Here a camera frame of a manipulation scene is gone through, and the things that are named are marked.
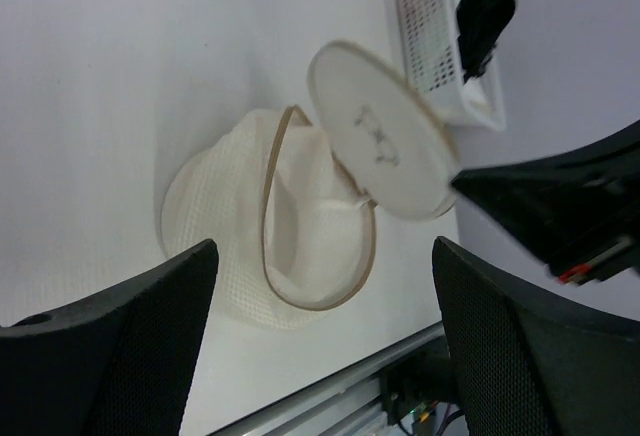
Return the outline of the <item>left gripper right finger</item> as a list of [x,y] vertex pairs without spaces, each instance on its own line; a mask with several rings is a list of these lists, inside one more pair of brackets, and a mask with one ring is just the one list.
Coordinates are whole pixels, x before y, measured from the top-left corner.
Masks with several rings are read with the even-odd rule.
[[444,237],[432,263],[470,434],[638,434],[637,321],[547,291]]

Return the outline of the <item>beige mesh laundry bag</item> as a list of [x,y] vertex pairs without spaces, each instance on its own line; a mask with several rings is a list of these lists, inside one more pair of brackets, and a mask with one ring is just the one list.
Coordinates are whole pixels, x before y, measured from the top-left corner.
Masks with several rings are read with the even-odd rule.
[[459,169],[440,119],[364,47],[324,45],[307,89],[315,120],[297,105],[248,112],[181,167],[160,217],[167,255],[213,240],[225,306],[277,330],[352,299],[374,266],[377,210],[436,219]]

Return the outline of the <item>black lace bra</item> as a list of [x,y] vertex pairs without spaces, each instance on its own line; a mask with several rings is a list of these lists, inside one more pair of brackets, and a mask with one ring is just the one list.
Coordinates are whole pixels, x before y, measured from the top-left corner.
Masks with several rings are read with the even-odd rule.
[[463,82],[483,76],[516,11],[516,0],[460,0],[456,8]]

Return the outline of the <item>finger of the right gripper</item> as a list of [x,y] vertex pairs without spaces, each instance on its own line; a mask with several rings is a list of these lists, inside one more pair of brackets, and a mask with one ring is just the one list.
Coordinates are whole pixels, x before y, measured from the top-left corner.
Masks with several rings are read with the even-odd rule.
[[639,125],[552,157],[463,170],[451,186],[546,266],[619,235],[639,241]]

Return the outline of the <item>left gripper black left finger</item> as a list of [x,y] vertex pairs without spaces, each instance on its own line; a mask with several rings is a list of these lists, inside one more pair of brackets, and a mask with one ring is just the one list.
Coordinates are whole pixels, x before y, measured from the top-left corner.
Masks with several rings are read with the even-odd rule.
[[2,328],[2,434],[178,434],[218,263],[207,239]]

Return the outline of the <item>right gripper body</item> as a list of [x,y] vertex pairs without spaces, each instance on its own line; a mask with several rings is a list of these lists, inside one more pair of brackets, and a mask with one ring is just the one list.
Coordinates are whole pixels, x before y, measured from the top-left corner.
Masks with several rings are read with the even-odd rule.
[[619,235],[580,254],[565,253],[547,267],[553,278],[563,285],[604,282],[629,269],[639,272],[639,241],[629,235]]

